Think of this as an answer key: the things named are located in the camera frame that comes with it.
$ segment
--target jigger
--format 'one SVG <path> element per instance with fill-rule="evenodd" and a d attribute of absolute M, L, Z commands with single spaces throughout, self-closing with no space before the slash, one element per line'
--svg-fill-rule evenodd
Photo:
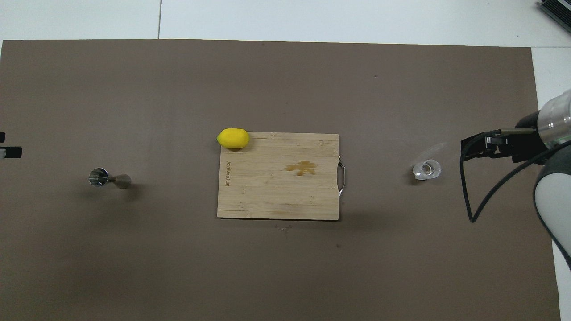
<path fill-rule="evenodd" d="M 113 183 L 119 188 L 128 188 L 131 184 L 131 178 L 127 174 L 117 176 L 109 175 L 105 168 L 98 167 L 89 174 L 89 183 L 92 186 L 100 187 L 107 183 Z"/>

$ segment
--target black cable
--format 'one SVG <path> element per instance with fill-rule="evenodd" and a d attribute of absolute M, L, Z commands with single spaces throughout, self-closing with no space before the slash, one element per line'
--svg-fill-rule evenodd
<path fill-rule="evenodd" d="M 501 133 L 501 130 L 493 130 L 493 131 L 487 131 L 485 133 L 482 133 L 482 134 L 474 137 L 471 141 L 469 141 L 466 144 L 466 146 L 464 147 L 464 149 L 462 150 L 462 152 L 460 154 L 460 179 L 462 180 L 462 191 L 464 192 L 464 202 L 466 203 L 466 211 L 468 212 L 468 219 L 472 223 L 474 223 L 478 219 L 478 216 L 480 216 L 480 213 L 482 212 L 482 210 L 484 209 L 484 206 L 486 206 L 486 204 L 488 203 L 490 198 L 492 198 L 492 196 L 496 193 L 496 191 L 498 189 L 500 189 L 500 187 L 503 184 L 505 184 L 505 182 L 507 182 L 510 178 L 514 177 L 517 173 L 519 173 L 520 171 L 522 171 L 523 169 L 525 169 L 529 165 L 535 163 L 536 161 L 538 161 L 544 157 L 547 157 L 550 154 L 554 154 L 556 151 L 571 145 L 571 141 L 565 142 L 561 145 L 557 145 L 556 147 L 554 147 L 550 150 L 546 150 L 546 151 L 543 151 L 543 152 L 537 154 L 536 156 L 527 160 L 525 163 L 514 168 L 506 176 L 504 176 L 502 179 L 500 179 L 500 181 L 497 182 L 496 185 L 494 185 L 494 187 L 492 187 L 492 189 L 486 194 L 486 196 L 484 197 L 484 199 L 482 200 L 482 202 L 478 206 L 476 213 L 472 216 L 472 209 L 470 207 L 470 200 L 468 199 L 468 189 L 466 188 L 466 177 L 464 175 L 464 158 L 466 157 L 466 154 L 468 153 L 469 148 L 472 147 L 472 145 L 474 145 L 479 139 L 481 139 L 485 136 L 490 136 L 490 135 L 499 134 L 499 133 Z"/>

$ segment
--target wood grain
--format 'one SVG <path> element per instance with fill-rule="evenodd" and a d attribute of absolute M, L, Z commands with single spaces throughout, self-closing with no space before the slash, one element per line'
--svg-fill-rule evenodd
<path fill-rule="evenodd" d="M 220 151 L 218 217 L 338 220 L 337 134 L 249 132 Z"/>

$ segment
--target brown table surface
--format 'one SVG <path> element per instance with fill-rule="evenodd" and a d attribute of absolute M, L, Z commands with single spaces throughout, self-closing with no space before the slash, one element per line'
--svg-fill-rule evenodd
<path fill-rule="evenodd" d="M 535 110 L 529 48 L 4 41 L 1 319 L 557 320 L 538 168 L 471 224 L 457 164 Z M 341 220 L 217 218 L 226 127 L 339 134 Z M 513 167 L 469 161 L 473 203 Z"/>

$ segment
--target yellow lemon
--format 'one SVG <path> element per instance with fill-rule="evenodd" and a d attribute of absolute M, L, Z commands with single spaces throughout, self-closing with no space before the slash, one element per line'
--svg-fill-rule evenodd
<path fill-rule="evenodd" d="M 248 145 L 250 135 L 241 128 L 226 128 L 216 137 L 216 140 L 227 149 L 240 149 Z"/>

